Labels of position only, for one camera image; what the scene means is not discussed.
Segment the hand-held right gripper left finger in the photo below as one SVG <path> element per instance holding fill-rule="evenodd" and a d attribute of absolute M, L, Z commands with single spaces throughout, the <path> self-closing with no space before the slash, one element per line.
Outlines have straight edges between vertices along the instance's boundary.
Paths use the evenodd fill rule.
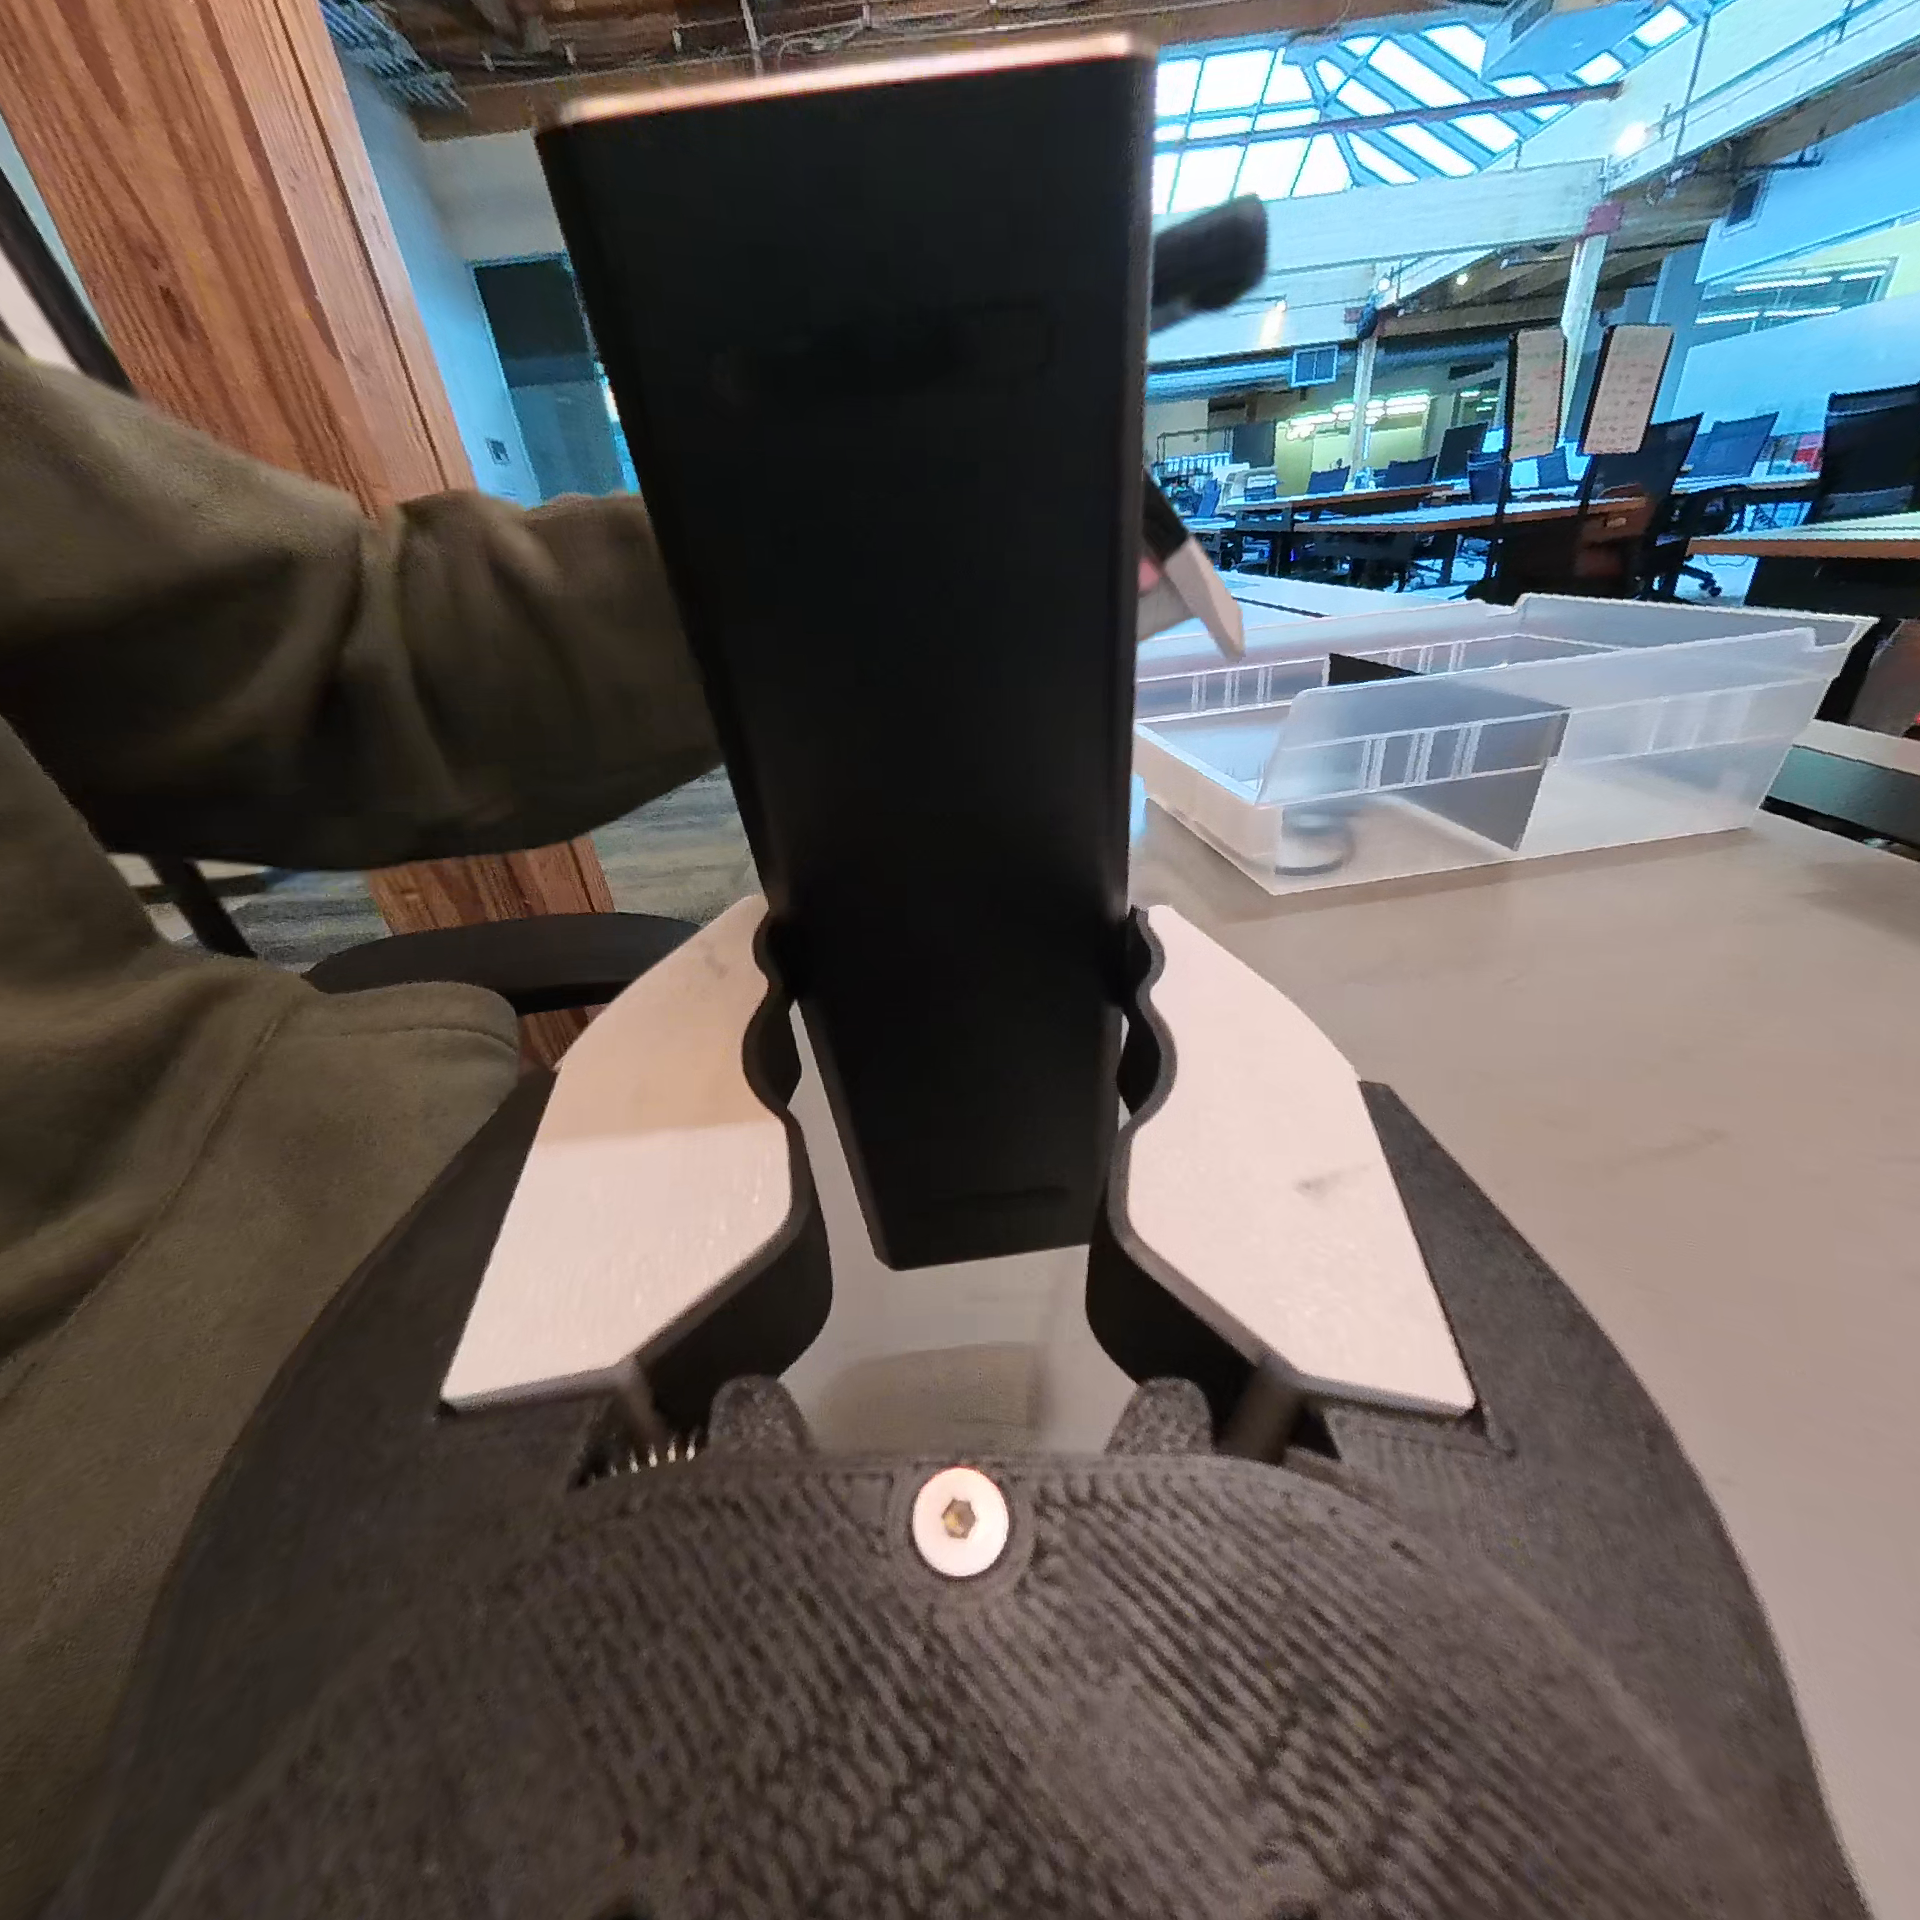
<path fill-rule="evenodd" d="M 747 897 L 573 1043 L 442 1381 L 455 1412 L 642 1395 L 708 1414 L 828 1321 L 828 1233 L 769 905 Z"/>

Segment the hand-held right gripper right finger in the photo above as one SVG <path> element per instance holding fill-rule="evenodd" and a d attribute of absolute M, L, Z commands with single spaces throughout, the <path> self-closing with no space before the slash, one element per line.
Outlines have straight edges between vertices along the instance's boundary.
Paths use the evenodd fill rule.
<path fill-rule="evenodd" d="M 1215 1419 L 1262 1401 L 1467 1417 L 1476 1385 L 1349 1058 L 1169 905 L 1126 950 L 1092 1335 Z"/>

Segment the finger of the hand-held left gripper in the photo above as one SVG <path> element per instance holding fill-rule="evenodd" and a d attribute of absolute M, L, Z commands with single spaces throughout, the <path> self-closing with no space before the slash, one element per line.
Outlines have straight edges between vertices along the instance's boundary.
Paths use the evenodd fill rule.
<path fill-rule="evenodd" d="M 1229 661 L 1245 658 L 1245 616 L 1156 479 L 1141 480 L 1141 642 L 1195 619 Z"/>

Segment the black rectangular box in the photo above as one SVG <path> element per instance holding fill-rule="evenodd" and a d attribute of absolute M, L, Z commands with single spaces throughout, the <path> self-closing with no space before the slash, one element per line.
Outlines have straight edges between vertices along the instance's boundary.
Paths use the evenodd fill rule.
<path fill-rule="evenodd" d="M 895 1270 L 1086 1243 L 1116 1148 L 1152 81 L 1092 34 L 537 136 Z"/>

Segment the person's left forearm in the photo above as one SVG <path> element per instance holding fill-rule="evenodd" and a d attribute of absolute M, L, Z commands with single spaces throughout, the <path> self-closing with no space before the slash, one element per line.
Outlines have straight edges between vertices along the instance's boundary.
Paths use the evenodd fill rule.
<path fill-rule="evenodd" d="M 4 348 L 4 846 L 537 848 L 716 770 L 635 496 L 371 515 Z"/>

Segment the long wooden office desk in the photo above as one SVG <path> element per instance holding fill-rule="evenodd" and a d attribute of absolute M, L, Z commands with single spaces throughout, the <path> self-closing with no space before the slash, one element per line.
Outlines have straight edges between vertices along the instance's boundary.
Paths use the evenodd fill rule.
<path fill-rule="evenodd" d="M 1456 583 L 1464 547 L 1478 547 L 1490 576 L 1509 515 L 1545 515 L 1576 497 L 1515 497 L 1496 501 L 1441 501 L 1391 512 L 1313 512 L 1300 507 L 1240 517 L 1220 533 L 1220 554 L 1230 562 L 1251 556 L 1262 570 L 1357 588 L 1403 590 L 1426 565 L 1439 583 Z"/>

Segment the grey desk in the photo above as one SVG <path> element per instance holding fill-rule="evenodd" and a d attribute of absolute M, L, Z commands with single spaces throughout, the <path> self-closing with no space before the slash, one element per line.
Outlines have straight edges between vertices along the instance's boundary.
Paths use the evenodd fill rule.
<path fill-rule="evenodd" d="M 1291 996 L 1579 1295 L 1764 1600 L 1860 1888 L 1917 1916 L 1917 861 L 1742 829 L 1273 897 L 1135 883 Z"/>

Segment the narrow whiteboard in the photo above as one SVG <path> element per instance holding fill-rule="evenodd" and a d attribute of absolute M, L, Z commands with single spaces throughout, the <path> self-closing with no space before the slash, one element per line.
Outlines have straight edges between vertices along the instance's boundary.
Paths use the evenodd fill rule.
<path fill-rule="evenodd" d="M 1504 446 L 1511 461 L 1548 458 L 1561 443 L 1568 350 L 1568 334 L 1557 322 L 1511 337 Z"/>

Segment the person in olive hoodie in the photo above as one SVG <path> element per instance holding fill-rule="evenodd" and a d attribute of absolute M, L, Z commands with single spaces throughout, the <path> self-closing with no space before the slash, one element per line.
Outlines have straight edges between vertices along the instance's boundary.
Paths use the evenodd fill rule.
<path fill-rule="evenodd" d="M 477 988 L 168 942 L 13 732 L 2 850 L 2 1900 L 36 1916 L 207 1485 L 521 1045 Z"/>

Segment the clear plastic organizer tray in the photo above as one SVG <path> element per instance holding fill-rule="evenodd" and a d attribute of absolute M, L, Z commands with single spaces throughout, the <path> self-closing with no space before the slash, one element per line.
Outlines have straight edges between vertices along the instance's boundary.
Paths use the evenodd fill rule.
<path fill-rule="evenodd" d="M 1274 897 L 1744 828 L 1866 616 L 1527 594 L 1141 642 L 1147 803 Z"/>

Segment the black mesh office chair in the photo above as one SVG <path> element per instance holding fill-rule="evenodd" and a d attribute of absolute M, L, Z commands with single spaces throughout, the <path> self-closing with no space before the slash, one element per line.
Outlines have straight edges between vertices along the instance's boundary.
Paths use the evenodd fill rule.
<path fill-rule="evenodd" d="M 1810 525 L 1917 510 L 1918 385 L 1829 396 Z"/>

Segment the dark flat panel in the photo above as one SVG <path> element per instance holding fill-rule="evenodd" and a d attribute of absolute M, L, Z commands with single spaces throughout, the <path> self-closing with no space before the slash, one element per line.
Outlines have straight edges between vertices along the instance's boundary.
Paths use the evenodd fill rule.
<path fill-rule="evenodd" d="M 1800 741 L 1789 748 L 1764 809 L 1860 845 L 1918 854 L 1914 754 L 1886 760 Z"/>

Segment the wooden pillar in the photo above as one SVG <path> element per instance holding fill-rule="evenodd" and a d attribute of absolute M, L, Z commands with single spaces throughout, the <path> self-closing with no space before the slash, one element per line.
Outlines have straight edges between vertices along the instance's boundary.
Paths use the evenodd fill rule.
<path fill-rule="evenodd" d="M 275 4 L 4 4 L 4 116 L 90 277 L 124 392 L 231 450 L 382 515 L 440 463 L 453 418 L 406 356 L 367 244 L 325 81 Z M 503 866 L 526 891 L 573 841 L 406 861 L 375 876 Z"/>

